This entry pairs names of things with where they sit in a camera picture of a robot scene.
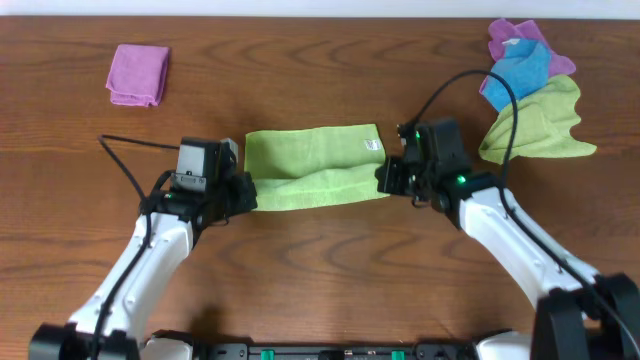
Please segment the green microfiber cloth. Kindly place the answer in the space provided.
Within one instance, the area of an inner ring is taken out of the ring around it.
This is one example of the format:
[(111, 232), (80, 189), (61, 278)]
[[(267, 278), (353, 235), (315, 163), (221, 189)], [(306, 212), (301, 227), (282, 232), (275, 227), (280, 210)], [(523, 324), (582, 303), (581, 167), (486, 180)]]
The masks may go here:
[(244, 170), (262, 212), (352, 204), (384, 198), (375, 170), (385, 149), (374, 124), (246, 135)]

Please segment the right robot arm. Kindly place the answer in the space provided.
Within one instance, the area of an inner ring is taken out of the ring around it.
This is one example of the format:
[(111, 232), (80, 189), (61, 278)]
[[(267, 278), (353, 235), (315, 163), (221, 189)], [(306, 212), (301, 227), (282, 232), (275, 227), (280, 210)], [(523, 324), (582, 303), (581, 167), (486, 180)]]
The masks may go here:
[(477, 359), (636, 359), (639, 290), (572, 255), (517, 203), (499, 179), (471, 168), (457, 122), (401, 125), (404, 152), (375, 172), (382, 193), (430, 205), (479, 242), (535, 309), (532, 334), (501, 331), (473, 345)]

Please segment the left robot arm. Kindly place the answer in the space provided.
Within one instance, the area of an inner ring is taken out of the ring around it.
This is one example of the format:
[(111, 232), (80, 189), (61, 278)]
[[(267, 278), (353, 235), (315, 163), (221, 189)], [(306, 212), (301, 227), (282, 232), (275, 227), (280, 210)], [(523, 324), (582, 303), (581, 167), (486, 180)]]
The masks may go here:
[(153, 335), (145, 328), (176, 269), (203, 231), (257, 206), (238, 146), (185, 137), (175, 146), (175, 168), (140, 197), (139, 217), (125, 250), (86, 303), (64, 325), (42, 324), (28, 347), (31, 359), (206, 358), (186, 335)]

